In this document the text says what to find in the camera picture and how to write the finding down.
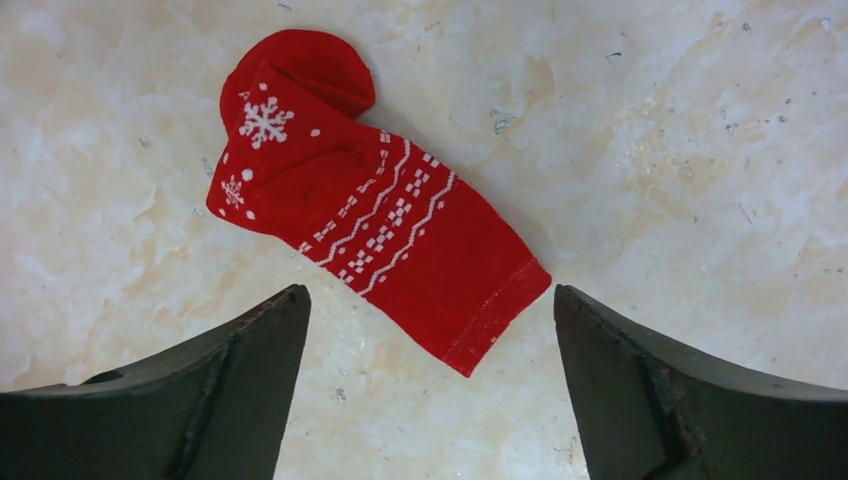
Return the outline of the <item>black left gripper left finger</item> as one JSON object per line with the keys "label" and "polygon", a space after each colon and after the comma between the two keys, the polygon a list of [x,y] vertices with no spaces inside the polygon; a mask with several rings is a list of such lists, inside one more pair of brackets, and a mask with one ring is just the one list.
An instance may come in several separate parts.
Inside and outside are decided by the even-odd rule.
{"label": "black left gripper left finger", "polygon": [[194,338],[78,385],[1,396],[5,479],[270,479],[306,343],[292,285]]}

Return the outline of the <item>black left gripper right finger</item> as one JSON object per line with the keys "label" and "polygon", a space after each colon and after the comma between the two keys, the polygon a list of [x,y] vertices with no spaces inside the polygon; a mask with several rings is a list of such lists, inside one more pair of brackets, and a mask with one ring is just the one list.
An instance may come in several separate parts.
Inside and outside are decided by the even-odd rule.
{"label": "black left gripper right finger", "polygon": [[554,320],[593,479],[843,479],[845,391],[728,362],[572,286]]}

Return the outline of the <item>red snowflake sock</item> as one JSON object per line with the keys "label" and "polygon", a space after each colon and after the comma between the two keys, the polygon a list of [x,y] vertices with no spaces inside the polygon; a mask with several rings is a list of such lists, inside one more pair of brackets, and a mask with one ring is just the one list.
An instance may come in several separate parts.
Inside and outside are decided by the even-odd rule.
{"label": "red snowflake sock", "polygon": [[264,38],[222,87],[228,141],[207,208],[282,240],[470,376],[551,276],[453,170],[363,123],[375,102],[346,41],[306,29]]}

